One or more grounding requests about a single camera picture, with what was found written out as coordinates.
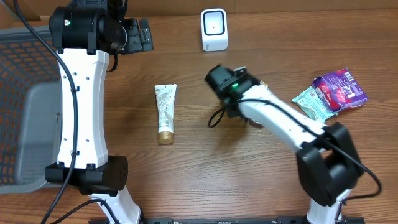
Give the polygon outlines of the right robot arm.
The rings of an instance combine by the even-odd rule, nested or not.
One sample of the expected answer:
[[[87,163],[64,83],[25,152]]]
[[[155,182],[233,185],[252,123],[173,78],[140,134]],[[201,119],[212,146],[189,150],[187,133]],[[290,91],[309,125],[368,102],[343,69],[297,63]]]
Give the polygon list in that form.
[[[364,223],[363,217],[342,215],[343,201],[362,176],[361,161],[348,130],[305,117],[278,99],[245,67],[212,68],[205,81],[227,114],[258,122],[283,141],[296,156],[300,184],[311,198],[304,216],[281,216],[275,223]]]

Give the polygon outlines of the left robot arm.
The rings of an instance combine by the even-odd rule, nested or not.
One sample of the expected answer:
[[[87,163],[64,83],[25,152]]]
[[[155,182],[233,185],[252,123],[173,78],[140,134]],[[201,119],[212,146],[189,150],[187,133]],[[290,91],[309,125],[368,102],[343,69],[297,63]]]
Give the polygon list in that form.
[[[109,154],[104,135],[104,83],[111,55],[151,50],[141,23],[126,19],[127,1],[73,1],[49,20],[62,84],[62,132],[45,179],[74,186],[107,223],[143,223],[127,187],[128,161]]]

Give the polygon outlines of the teal wipes packet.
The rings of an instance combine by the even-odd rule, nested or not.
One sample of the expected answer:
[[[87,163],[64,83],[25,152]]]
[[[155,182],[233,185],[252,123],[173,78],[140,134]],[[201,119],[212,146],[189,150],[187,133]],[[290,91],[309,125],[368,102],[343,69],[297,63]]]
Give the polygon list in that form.
[[[325,123],[329,118],[338,115],[337,112],[330,111],[323,104],[312,86],[293,98],[292,102],[297,104],[309,118],[320,123]]]

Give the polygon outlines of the purple pad package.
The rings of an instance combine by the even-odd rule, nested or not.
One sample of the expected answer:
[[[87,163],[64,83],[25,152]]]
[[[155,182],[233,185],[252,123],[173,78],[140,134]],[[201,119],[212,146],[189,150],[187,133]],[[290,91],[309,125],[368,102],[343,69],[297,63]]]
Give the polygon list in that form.
[[[369,99],[347,68],[315,78],[312,87],[331,112],[362,106]]]

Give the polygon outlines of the white tube gold cap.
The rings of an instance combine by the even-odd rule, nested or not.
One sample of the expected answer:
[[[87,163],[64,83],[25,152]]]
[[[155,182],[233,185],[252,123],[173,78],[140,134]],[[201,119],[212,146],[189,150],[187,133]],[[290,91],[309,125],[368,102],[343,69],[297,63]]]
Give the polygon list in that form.
[[[174,141],[174,106],[176,93],[176,84],[155,86],[155,97],[159,117],[158,137],[160,144],[172,144]]]

